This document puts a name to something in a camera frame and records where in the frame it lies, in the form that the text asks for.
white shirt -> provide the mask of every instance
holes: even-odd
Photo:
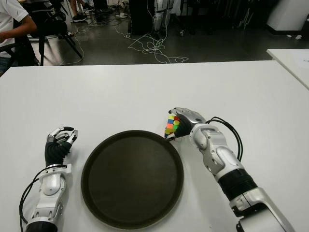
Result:
[[[28,12],[17,0],[0,0],[0,31],[13,29],[14,20],[20,22],[28,15]],[[14,38],[6,39],[0,43],[0,47],[15,43]],[[1,52],[0,57],[10,57],[6,52]]]

black tray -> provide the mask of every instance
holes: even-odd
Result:
[[[94,216],[113,227],[140,229],[174,207],[183,188],[183,164],[163,137],[130,130],[94,149],[81,183],[84,201]]]

colorful cube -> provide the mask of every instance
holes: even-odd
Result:
[[[169,115],[168,123],[165,128],[164,137],[166,138],[170,134],[174,133],[179,127],[180,119],[174,115]]]

robotic arm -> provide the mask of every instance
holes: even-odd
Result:
[[[181,123],[167,139],[190,136],[203,155],[206,169],[229,199],[234,214],[242,217],[236,226],[238,232],[295,231],[266,192],[255,184],[217,127],[189,109],[174,108],[169,112],[179,117]]]
[[[26,232],[57,232],[58,230],[56,222],[63,209],[61,197],[66,189],[66,177],[71,173],[71,164],[63,165],[63,159],[78,136],[77,130],[74,130],[71,135],[64,131],[72,130],[74,130],[72,127],[59,127],[47,136],[46,168],[34,178],[41,182],[40,199],[29,221],[25,221],[23,215],[21,216],[27,223]]]

chair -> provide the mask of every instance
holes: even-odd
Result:
[[[25,3],[23,6],[37,25],[37,32],[30,34],[33,38],[39,38],[39,53],[41,55],[41,66],[44,64],[45,37],[49,35],[61,36],[67,41],[75,53],[82,58],[82,55],[75,47],[75,42],[68,35],[68,27],[64,22],[65,15],[60,11],[60,5],[55,6],[56,0],[52,4],[46,0],[32,3]]]
[[[0,47],[0,53],[2,52],[7,52],[11,56],[8,68],[12,66],[14,61],[17,61],[19,66],[37,65],[32,46],[27,36],[16,39],[15,43]]]

